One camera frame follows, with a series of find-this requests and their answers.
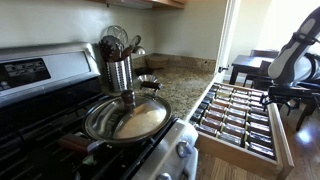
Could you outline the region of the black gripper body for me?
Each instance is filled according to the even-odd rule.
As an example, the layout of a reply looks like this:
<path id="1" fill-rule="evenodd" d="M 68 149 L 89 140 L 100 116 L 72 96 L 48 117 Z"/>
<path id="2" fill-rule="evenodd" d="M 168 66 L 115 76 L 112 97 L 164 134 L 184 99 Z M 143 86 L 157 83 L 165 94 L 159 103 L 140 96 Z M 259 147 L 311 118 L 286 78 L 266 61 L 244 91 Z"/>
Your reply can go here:
<path id="1" fill-rule="evenodd" d="M 301 100 L 310 100 L 319 106 L 320 94 L 314 89 L 308 89 L 301 86 L 270 86 L 267 92 L 261 95 L 259 103 L 267 106 L 272 103 L 285 104 L 291 111 L 299 107 Z"/>

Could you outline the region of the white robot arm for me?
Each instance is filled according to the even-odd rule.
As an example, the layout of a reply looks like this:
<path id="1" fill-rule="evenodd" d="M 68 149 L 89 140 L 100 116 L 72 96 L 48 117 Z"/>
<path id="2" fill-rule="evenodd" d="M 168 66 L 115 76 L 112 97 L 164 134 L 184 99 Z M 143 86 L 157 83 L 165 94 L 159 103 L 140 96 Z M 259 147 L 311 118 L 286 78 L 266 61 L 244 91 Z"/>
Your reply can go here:
<path id="1" fill-rule="evenodd" d="M 294 100 L 298 106 L 302 99 L 307 99 L 319 105 L 318 87 L 302 87 L 304 82 L 318 80 L 320 77 L 319 56 L 308 53 L 309 48 L 319 42 L 319 36 L 320 7 L 317 7 L 293 33 L 269 66 L 268 75 L 272 79 L 272 85 L 262 95 L 260 104 L 267 106 L 280 103 L 289 109 L 295 109 L 295 106 L 289 104 L 290 100 Z"/>

